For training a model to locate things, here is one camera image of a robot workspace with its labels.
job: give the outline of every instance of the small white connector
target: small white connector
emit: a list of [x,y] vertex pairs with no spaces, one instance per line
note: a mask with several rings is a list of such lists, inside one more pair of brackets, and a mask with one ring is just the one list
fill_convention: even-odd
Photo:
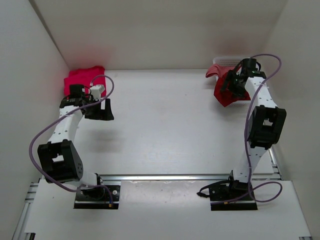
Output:
[[90,87],[91,95],[93,96],[93,99],[99,100],[101,98],[101,94],[106,90],[105,86],[102,84],[94,85]]

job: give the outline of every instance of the red cloth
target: red cloth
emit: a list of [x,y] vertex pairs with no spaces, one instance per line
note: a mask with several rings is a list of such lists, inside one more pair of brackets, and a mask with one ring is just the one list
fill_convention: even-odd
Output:
[[233,70],[234,67],[231,66],[220,66],[218,64],[213,64],[205,74],[206,78],[212,77],[213,75],[218,76],[218,81],[216,81],[216,85],[214,87],[214,96],[215,98],[221,103],[222,106],[226,107],[236,101],[239,100],[250,100],[250,96],[248,92],[245,92],[244,97],[235,96],[232,92],[228,89],[225,91],[220,92],[226,76],[229,70]]
[[[90,82],[97,75],[105,74],[105,68],[103,66],[94,66],[86,69],[77,69],[69,72],[69,76],[64,79],[64,95],[69,95],[69,85],[71,84],[83,84],[90,88]],[[107,92],[106,80],[104,77],[98,77],[94,80],[94,85],[104,85],[105,91],[101,96],[105,96]]]

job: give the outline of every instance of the white tabletop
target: white tabletop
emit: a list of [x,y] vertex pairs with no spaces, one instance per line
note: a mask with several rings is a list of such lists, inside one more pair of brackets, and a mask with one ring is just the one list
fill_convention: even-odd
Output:
[[[244,151],[248,105],[220,105],[205,73],[106,71],[115,83],[114,121],[81,120],[75,147],[84,167],[110,175],[229,174]],[[268,153],[255,173],[273,173]]]
[[[41,180],[25,228],[35,240],[298,240],[308,237],[291,181],[256,211],[211,211],[196,192],[208,181],[122,181],[118,210],[73,209],[75,194]],[[265,200],[279,190],[255,191]]]

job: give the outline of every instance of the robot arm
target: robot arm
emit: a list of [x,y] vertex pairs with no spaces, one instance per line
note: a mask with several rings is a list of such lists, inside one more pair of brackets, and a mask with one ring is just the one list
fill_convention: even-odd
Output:
[[[249,77],[245,89],[252,98],[264,79],[262,77]],[[247,146],[251,160],[251,170],[254,172],[261,157],[273,144],[276,144],[286,119],[286,110],[278,108],[270,96],[268,87],[264,85],[258,92],[253,103],[248,125]],[[231,173],[235,181],[248,183],[249,165],[246,152]]]
[[[60,104],[60,117],[83,105],[98,102],[101,93],[105,90],[103,85],[95,85],[90,88],[90,93],[85,94],[85,88],[81,84],[70,85],[70,95],[65,97]],[[82,117],[94,120],[110,121],[114,119],[111,112],[110,99],[106,99],[101,105],[95,105],[83,110],[75,111],[57,124],[54,132],[46,144],[38,147],[38,156],[42,169],[54,180],[60,183],[95,186],[100,185],[100,176],[84,169],[82,160],[73,144],[78,124]]]
[[[265,73],[258,70],[257,65],[259,64],[254,58],[243,59],[234,70],[228,72],[220,91],[229,91],[237,99],[244,97],[247,91],[252,99],[266,78]],[[263,85],[254,99],[247,125],[245,141],[251,167],[244,151],[228,180],[205,186],[197,193],[200,197],[210,197],[212,211],[257,209],[254,199],[248,194],[251,185],[250,172],[254,172],[263,154],[278,142],[286,115],[286,110],[278,108],[267,86]],[[209,189],[209,195],[202,193],[204,189]]]

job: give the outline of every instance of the black mounting plate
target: black mounting plate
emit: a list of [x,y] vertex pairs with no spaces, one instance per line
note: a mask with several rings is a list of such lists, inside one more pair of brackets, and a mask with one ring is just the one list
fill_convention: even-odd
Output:
[[93,198],[88,195],[84,195],[81,192],[77,192],[74,200],[74,209],[118,209],[120,199],[120,185],[106,185],[111,194],[113,204],[109,204],[109,194],[104,191],[104,194],[99,198]]
[[254,200],[252,200],[249,195],[244,196],[236,202],[230,202],[228,204],[214,204],[214,202],[220,202],[240,197],[245,193],[246,192],[239,190],[229,190],[229,187],[224,184],[213,185],[209,187],[211,211],[258,210],[257,203]]

